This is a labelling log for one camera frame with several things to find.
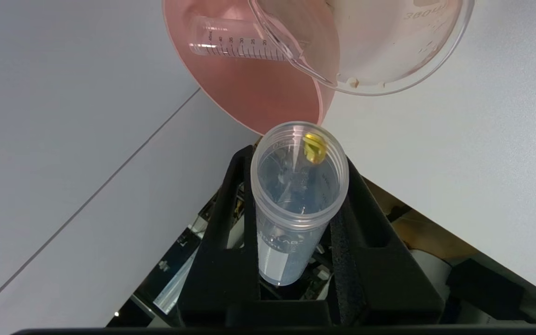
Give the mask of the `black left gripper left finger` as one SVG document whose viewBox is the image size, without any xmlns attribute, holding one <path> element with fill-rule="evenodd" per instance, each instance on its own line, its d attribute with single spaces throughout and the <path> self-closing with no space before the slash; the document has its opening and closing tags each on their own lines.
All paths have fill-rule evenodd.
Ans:
<svg viewBox="0 0 536 335">
<path fill-rule="evenodd" d="M 250 168 L 253 146 L 230 160 L 206 233 L 178 299 L 184 326 L 225 326 L 231 307 L 259 299 L 255 201 Z M 240 185 L 244 186 L 244 233 L 241 248 L 228 248 Z"/>
</svg>

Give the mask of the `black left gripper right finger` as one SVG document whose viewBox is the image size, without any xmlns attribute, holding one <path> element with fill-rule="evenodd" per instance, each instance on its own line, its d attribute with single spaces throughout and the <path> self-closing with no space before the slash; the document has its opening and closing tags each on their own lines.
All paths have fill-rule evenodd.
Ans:
<svg viewBox="0 0 536 335">
<path fill-rule="evenodd" d="M 348 162 L 348 191 L 330 221 L 342 326 L 437 324 L 444 301 Z"/>
</svg>

